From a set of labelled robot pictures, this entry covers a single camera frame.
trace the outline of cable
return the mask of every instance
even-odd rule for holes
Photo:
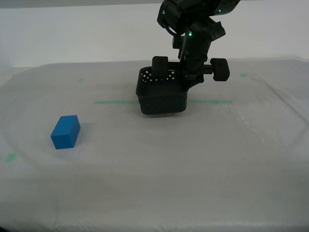
[[[177,33],[173,32],[171,29],[169,29],[165,24],[164,24],[164,28],[172,36],[179,36]]]

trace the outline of white table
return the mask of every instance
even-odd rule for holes
[[[10,79],[0,87],[0,225],[308,231],[309,63],[229,64],[228,82],[209,76],[189,91],[201,103],[153,117],[135,103],[150,62],[54,64]],[[75,148],[55,150],[63,115],[82,129]]]

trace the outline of blue cube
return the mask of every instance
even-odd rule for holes
[[[81,129],[77,115],[60,117],[51,135],[56,149],[73,148]]]

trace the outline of green tape line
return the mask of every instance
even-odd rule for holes
[[[139,104],[139,101],[94,101],[93,104],[109,105],[109,104]]]
[[[7,163],[13,162],[16,159],[16,157],[17,157],[17,154],[11,153],[11,154],[8,155],[5,162],[7,162]]]
[[[189,104],[232,104],[230,100],[207,100],[207,101],[188,101]],[[139,101],[94,101],[95,105],[111,105],[111,104],[139,104]]]

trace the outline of perforated black holder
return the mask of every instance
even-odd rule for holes
[[[152,67],[145,67],[140,70],[136,88],[140,109],[145,115],[183,112],[187,108],[189,88],[203,82],[203,75],[194,82],[186,81],[171,69],[168,76],[154,79]]]

